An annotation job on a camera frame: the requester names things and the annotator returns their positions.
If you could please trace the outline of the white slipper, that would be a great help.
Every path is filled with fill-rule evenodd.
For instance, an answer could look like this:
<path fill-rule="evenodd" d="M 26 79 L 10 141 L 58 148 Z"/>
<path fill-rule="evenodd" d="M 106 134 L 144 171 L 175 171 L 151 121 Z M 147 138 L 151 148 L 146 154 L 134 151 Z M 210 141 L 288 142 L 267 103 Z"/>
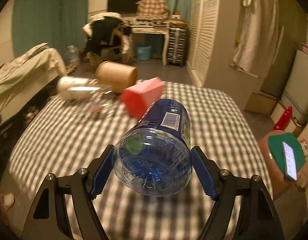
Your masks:
<path fill-rule="evenodd" d="M 15 197 L 13 193 L 1 194 L 0 197 L 3 203 L 3 207 L 6 211 L 8 211 L 15 203 Z"/>

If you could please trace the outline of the large clear water jug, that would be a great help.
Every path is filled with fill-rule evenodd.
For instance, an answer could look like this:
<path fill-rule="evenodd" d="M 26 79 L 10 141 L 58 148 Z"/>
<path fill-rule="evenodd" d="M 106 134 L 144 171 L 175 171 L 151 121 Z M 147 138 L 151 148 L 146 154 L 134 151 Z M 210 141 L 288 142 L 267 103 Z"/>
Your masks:
<path fill-rule="evenodd" d="M 68 66 L 77 66 L 80 64 L 79 50 L 73 45 L 67 47 L 65 60 Z"/>

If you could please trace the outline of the black television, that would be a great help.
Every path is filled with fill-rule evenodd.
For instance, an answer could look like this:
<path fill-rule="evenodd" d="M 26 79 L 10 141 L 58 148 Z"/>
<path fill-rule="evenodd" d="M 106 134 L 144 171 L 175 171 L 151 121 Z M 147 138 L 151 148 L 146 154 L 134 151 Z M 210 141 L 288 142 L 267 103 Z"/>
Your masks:
<path fill-rule="evenodd" d="M 119 14 L 135 14 L 141 0 L 107 0 L 107 11 Z"/>

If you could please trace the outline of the red bottle on floor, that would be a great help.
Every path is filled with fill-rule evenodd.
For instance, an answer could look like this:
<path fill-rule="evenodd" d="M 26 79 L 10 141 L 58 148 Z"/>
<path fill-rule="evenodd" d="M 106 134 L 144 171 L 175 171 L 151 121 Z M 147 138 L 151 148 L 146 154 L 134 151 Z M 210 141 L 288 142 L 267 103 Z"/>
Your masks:
<path fill-rule="evenodd" d="M 292 106 L 289 106 L 284 113 L 281 115 L 280 119 L 277 121 L 277 123 L 275 123 L 275 125 L 273 126 L 273 130 L 277 131 L 277 130 L 284 130 L 287 126 L 288 123 L 291 119 L 292 116 Z"/>

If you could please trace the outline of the hanging white towel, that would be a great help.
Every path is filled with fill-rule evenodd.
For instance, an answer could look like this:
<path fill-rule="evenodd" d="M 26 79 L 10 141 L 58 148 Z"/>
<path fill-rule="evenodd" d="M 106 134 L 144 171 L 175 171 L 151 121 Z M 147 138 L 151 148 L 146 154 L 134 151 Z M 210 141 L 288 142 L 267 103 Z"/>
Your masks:
<path fill-rule="evenodd" d="M 243 0 L 245 16 L 234 65 L 254 76 L 265 77 L 278 42 L 277 0 Z"/>

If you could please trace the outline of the pink basin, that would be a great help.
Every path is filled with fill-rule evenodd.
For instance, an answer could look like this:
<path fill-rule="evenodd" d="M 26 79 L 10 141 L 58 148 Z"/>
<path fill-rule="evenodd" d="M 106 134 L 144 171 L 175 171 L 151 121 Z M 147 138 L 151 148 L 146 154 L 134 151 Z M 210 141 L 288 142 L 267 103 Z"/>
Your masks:
<path fill-rule="evenodd" d="M 302 52 L 304 52 L 305 54 L 308 55 L 308 46 L 304 43 L 301 43 L 300 51 L 302 51 Z"/>

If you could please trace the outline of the blue laundry basket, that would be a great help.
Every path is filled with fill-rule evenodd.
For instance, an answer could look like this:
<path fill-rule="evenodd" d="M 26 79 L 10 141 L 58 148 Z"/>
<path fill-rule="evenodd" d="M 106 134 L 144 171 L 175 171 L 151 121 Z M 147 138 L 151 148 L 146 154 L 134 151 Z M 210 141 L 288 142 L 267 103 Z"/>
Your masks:
<path fill-rule="evenodd" d="M 136 46 L 136 56 L 139 61 L 149 61 L 152 55 L 152 47 L 144 44 Z"/>

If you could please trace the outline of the green left curtain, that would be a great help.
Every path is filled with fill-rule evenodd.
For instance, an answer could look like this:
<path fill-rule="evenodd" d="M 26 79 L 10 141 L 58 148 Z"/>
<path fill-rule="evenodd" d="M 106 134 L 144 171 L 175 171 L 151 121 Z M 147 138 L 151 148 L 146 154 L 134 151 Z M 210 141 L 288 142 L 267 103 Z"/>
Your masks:
<path fill-rule="evenodd" d="M 15 56 L 47 43 L 65 56 L 68 46 L 85 46 L 88 0 L 15 0 L 12 42 Z"/>

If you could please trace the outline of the white printed paper cup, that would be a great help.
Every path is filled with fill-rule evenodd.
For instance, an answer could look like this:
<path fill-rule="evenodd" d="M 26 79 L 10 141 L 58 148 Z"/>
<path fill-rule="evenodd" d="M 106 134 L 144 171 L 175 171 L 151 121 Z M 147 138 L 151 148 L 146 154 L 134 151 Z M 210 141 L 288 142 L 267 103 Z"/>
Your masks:
<path fill-rule="evenodd" d="M 56 90 L 63 100 L 80 100 L 101 92 L 101 87 L 93 79 L 63 76 L 59 79 Z"/>

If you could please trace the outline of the brown paper cup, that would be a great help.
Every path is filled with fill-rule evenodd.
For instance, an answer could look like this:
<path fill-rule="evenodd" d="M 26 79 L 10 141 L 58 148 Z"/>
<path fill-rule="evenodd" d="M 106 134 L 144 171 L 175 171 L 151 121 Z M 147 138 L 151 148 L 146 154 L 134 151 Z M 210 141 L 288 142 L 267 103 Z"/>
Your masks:
<path fill-rule="evenodd" d="M 101 85 L 109 85 L 116 93 L 122 93 L 124 89 L 136 84 L 138 79 L 137 67 L 112 61 L 101 63 L 95 77 Z"/>

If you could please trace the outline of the wooden chair with clothes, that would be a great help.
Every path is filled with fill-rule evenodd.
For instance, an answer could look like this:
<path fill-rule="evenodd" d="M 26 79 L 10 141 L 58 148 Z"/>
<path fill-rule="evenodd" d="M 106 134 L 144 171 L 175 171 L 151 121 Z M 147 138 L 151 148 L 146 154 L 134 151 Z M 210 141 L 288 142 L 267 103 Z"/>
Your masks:
<path fill-rule="evenodd" d="M 95 14 L 82 29 L 87 36 L 83 54 L 93 67 L 108 60 L 121 59 L 124 64 L 130 61 L 132 29 L 121 14 L 117 12 Z"/>

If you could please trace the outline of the green stool cushion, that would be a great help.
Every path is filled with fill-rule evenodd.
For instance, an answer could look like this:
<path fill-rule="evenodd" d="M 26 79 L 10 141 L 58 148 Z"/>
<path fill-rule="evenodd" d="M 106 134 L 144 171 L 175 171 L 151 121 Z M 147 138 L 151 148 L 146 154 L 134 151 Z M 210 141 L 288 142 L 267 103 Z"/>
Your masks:
<path fill-rule="evenodd" d="M 268 147 L 271 155 L 273 159 L 275 159 L 279 169 L 285 173 L 284 142 L 290 146 L 294 152 L 296 170 L 298 172 L 305 164 L 305 156 L 300 143 L 291 133 L 271 135 L 268 137 Z"/>

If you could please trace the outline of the white louvered wardrobe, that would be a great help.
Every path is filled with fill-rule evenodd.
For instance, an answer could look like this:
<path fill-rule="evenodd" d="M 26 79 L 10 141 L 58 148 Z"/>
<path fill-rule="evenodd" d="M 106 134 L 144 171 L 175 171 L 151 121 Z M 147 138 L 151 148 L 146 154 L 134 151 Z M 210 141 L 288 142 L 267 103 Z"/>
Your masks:
<path fill-rule="evenodd" d="M 197 87 L 230 95 L 240 109 L 250 96 L 249 78 L 232 65 L 242 0 L 192 0 L 186 67 Z"/>

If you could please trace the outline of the brown stool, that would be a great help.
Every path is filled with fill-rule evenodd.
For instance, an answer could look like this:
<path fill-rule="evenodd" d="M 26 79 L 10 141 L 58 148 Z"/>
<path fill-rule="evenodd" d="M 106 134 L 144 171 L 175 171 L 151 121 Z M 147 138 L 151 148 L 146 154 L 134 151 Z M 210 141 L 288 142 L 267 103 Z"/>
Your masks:
<path fill-rule="evenodd" d="M 271 131 L 264 138 L 258 141 L 258 146 L 260 148 L 260 152 L 264 158 L 266 168 L 269 172 L 269 177 L 272 186 L 272 195 L 273 199 L 277 200 L 283 193 L 287 191 L 290 187 L 296 185 L 296 183 L 300 179 L 300 170 L 297 172 L 297 180 L 293 181 L 288 178 L 285 173 L 283 173 L 279 167 L 277 166 L 275 159 L 271 155 L 271 152 L 268 147 L 268 137 L 271 135 L 279 135 L 287 133 L 285 131 L 277 130 Z"/>

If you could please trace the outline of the blue plastic water bottle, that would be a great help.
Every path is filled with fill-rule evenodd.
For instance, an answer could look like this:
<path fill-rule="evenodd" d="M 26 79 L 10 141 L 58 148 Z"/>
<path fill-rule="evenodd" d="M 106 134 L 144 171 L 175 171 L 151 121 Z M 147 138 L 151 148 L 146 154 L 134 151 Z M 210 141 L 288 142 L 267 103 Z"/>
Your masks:
<path fill-rule="evenodd" d="M 190 147 L 187 110 L 175 100 L 159 99 L 115 145 L 114 173 L 137 193 L 173 196 L 191 179 Z"/>

